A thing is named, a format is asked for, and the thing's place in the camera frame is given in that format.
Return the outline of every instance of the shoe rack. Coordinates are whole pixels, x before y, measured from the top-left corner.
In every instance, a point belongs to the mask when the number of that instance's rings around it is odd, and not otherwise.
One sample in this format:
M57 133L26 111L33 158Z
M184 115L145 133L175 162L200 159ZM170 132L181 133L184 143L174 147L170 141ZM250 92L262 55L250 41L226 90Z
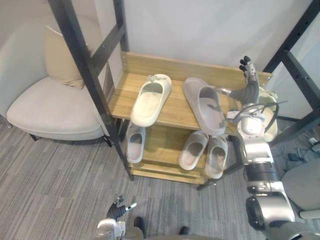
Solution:
M143 160L129 164L133 175L165 179L191 184L203 184L206 156L203 155L195 169L186 171L179 166L180 152L192 131L199 130L197 120L185 98L183 84L188 77L198 77L209 85L231 89L245 87L243 72L235 67L199 64L171 58L154 57L132 52L122 53L124 73L115 90L109 108L113 117L130 119L132 107L147 76L166 74L172 80L172 91L159 118L147 127ZM258 72L260 84L266 84L270 73ZM229 109L241 108L239 102L219 95L224 114ZM236 126L226 125L225 134L236 135Z

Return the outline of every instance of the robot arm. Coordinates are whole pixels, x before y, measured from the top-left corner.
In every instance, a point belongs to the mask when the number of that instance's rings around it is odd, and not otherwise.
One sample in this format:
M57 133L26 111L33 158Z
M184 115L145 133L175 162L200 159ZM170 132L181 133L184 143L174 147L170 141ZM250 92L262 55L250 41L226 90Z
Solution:
M256 69L247 56L240 63L246 87L239 90L216 87L215 90L242 103L242 110L229 111L227 120L237 123L237 135L247 175L247 191L252 194L246 200L249 224L255 230L262 231L269 240L318 239L319 235L318 238L307 238L316 237L316 233L306 225L295 222L295 214L278 176L269 144L264 139L265 116L262 105L258 104L259 81Z
M124 201L123 196L119 196L110 206L106 219L99 222L95 232L95 240L118 240L126 234L126 223L124 221L118 221L122 215L127 211L137 206L137 203L132 203L129 206L120 206Z

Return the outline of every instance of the gray chair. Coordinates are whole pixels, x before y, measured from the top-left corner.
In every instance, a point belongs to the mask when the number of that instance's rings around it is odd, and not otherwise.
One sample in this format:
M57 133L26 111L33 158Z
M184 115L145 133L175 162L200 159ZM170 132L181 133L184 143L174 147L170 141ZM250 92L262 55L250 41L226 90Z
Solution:
M282 177L287 196L300 208L303 219L320 219L320 158L287 171Z

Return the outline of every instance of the black shoe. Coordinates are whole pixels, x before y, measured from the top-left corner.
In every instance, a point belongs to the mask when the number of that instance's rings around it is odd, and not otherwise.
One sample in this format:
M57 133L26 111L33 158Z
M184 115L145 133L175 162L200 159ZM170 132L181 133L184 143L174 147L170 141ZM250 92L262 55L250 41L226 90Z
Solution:
M189 233L190 233L190 227L187 227L187 226L183 226L179 231L179 235L189 235Z
M144 222L144 220L142 219L142 217L137 216L137 217L134 219L133 226L139 228L139 229L142 231L142 233L143 233L143 238L146 237L145 222Z

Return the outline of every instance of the slipper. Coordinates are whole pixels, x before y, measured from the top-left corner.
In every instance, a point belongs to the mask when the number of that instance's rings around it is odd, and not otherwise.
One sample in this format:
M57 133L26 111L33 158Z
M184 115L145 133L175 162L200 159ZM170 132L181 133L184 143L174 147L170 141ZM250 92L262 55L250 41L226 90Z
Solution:
M213 86L197 77L188 77L183 92L203 132L208 135L222 135L226 130L220 99Z
M204 174L219 179L224 173L228 154L228 143L222 136L210 137L206 153Z
M209 136L202 131L194 131L186 140L179 156L179 165L185 170L196 167L208 144Z
M126 159L132 164L139 163L144 155L146 129L130 122L126 136Z
M132 108L131 121L140 127L153 125L171 89L171 79L167 75L155 74L148 76Z

